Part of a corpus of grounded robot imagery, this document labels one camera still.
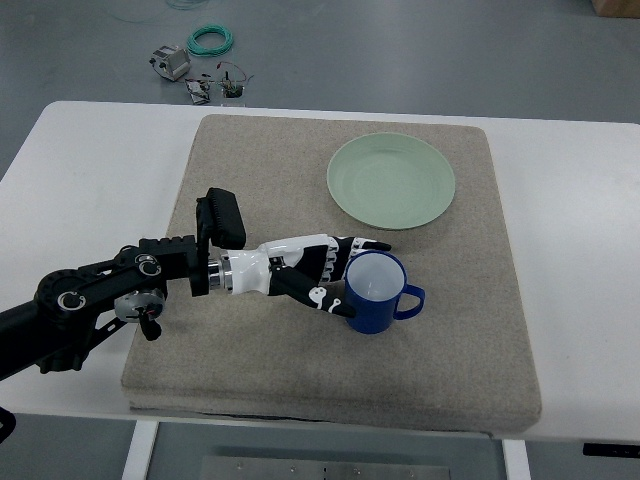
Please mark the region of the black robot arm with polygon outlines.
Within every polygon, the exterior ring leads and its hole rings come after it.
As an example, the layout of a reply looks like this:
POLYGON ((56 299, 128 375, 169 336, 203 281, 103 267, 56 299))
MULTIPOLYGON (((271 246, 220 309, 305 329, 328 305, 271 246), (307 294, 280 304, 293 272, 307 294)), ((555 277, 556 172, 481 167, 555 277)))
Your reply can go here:
POLYGON ((235 195, 209 189, 197 201, 196 226, 194 235, 142 239, 111 260, 45 275, 32 300, 1 314, 2 378, 33 365, 43 373, 80 370, 89 352, 128 321, 139 322, 148 339, 157 339, 161 329, 151 301, 104 327, 97 319, 125 295, 165 294, 171 280, 188 280, 193 296, 218 287, 210 247, 243 248, 246 242, 235 195))

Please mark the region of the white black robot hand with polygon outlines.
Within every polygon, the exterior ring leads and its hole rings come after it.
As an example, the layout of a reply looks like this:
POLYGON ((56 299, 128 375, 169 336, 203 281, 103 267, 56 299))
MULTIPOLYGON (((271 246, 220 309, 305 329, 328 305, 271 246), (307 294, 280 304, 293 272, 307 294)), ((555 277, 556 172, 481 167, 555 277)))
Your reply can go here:
POLYGON ((209 263, 210 287, 239 295, 286 295, 315 310, 353 318, 353 307, 326 285, 345 276, 349 260, 367 251, 389 252, 384 242, 315 234, 275 240, 254 250, 227 250, 209 263))

